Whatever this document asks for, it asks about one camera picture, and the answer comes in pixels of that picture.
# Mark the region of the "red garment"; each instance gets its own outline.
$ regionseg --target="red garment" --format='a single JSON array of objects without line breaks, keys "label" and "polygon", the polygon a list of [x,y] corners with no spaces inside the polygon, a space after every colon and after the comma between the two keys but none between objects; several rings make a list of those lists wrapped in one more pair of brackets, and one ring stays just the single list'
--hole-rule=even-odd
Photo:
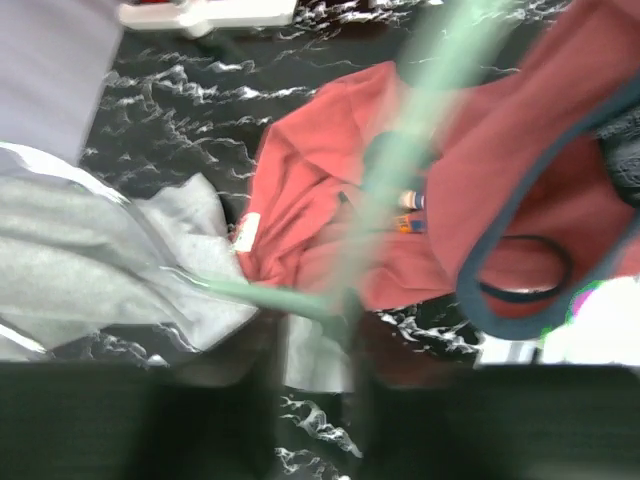
[{"label": "red garment", "polygon": [[[453,291],[470,249],[526,169],[639,67],[640,1],[576,0],[519,73],[463,91],[462,108],[441,135],[443,156],[428,174],[428,238],[385,234],[361,285],[365,305],[396,307]],[[325,85],[269,128],[246,211],[258,213],[260,222],[250,251],[238,252],[249,280],[303,291],[326,286],[351,215],[339,193],[357,205],[362,153],[405,90],[394,65],[384,63]],[[380,111],[387,112],[382,121]],[[559,241],[574,257],[576,276],[598,260],[632,213],[599,161],[590,139],[573,143],[539,179],[508,232]],[[571,188],[569,177],[577,179]],[[557,283],[564,267],[556,256],[520,243],[501,245],[483,280],[511,289]],[[618,273],[638,270],[634,244]]]}]

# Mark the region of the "garment label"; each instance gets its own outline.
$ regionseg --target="garment label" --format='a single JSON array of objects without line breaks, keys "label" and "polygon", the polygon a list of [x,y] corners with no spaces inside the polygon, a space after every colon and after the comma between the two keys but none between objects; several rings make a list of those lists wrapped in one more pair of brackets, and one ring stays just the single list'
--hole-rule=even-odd
[{"label": "garment label", "polygon": [[244,216],[240,223],[240,228],[238,228],[236,241],[233,242],[233,249],[236,252],[246,253],[251,251],[258,233],[258,225],[260,225],[259,213],[250,212]]},{"label": "garment label", "polygon": [[640,207],[640,106],[611,119],[595,134],[618,196]]}]

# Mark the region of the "white plastic object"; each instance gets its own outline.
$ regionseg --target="white plastic object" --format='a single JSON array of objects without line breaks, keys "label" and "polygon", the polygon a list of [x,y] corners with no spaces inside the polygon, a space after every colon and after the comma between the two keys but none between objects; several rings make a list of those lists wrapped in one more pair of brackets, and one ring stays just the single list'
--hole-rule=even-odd
[{"label": "white plastic object", "polygon": [[293,21],[297,0],[186,0],[182,5],[121,4],[120,23],[133,30],[182,30],[191,38],[217,28],[275,27]]}]

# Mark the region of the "gray fabric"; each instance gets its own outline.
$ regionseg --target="gray fabric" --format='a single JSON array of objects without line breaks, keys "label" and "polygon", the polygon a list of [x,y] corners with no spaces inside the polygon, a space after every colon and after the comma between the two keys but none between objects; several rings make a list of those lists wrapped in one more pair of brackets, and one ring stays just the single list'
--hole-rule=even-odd
[{"label": "gray fabric", "polygon": [[78,163],[120,41],[119,3],[0,1],[0,140]]},{"label": "gray fabric", "polygon": [[[177,262],[209,278],[244,279],[204,177],[132,205],[59,159],[4,146],[21,153],[16,164],[30,176],[0,179],[0,324],[50,350],[110,324],[175,323],[205,349],[253,315],[254,307],[213,298],[162,268]],[[34,173],[44,170],[50,175]]]}]

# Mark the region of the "dark blue strap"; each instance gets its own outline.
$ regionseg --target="dark blue strap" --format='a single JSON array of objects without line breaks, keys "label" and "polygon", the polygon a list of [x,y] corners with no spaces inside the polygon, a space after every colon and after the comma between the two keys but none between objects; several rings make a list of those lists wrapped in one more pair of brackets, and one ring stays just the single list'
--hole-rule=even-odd
[{"label": "dark blue strap", "polygon": [[623,113],[638,102],[640,102],[640,72],[636,73],[629,83],[621,87],[612,97],[587,115],[581,122],[565,132],[546,150],[522,178],[498,216],[471,249],[469,256],[460,269],[456,293],[462,312],[476,328],[491,336],[506,340],[522,341],[537,338],[543,330],[556,329],[564,323],[565,314],[576,292],[594,280],[608,277],[620,249],[640,232],[640,210],[636,210],[624,233],[600,263],[581,281],[573,285],[571,289],[562,289],[564,290],[563,292],[559,291],[560,288],[554,290],[553,294],[558,294],[556,301],[541,312],[524,318],[499,317],[489,308],[483,297],[483,291],[486,291],[486,288],[483,288],[478,281],[484,264],[501,241],[502,235],[515,216],[520,203],[553,160],[569,143],[579,136],[595,130],[606,123],[607,120]]}]

